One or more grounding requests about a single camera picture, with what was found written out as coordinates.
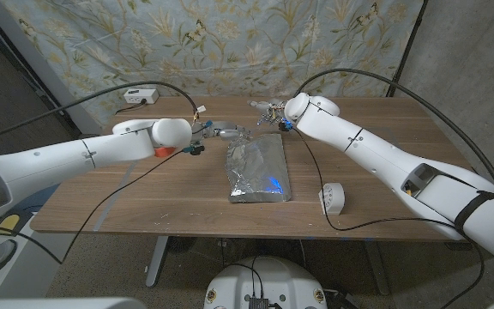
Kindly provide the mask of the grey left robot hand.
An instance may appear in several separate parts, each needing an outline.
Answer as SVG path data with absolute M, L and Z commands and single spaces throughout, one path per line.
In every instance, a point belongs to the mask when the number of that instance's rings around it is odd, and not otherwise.
M 224 141 L 232 141 L 251 135 L 251 131 L 241 125 L 229 121 L 196 122 L 191 127 L 191 142 L 201 142 L 207 138 L 219 137 Z

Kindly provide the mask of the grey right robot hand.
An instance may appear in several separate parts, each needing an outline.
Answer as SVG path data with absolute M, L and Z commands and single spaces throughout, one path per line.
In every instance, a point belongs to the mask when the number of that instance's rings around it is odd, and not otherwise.
M 254 107 L 260 113 L 260 117 L 256 122 L 257 125 L 264 123 L 276 125 L 280 131 L 290 131 L 293 128 L 292 123 L 285 116 L 285 100 L 276 98 L 268 101 L 250 100 L 248 105 Z

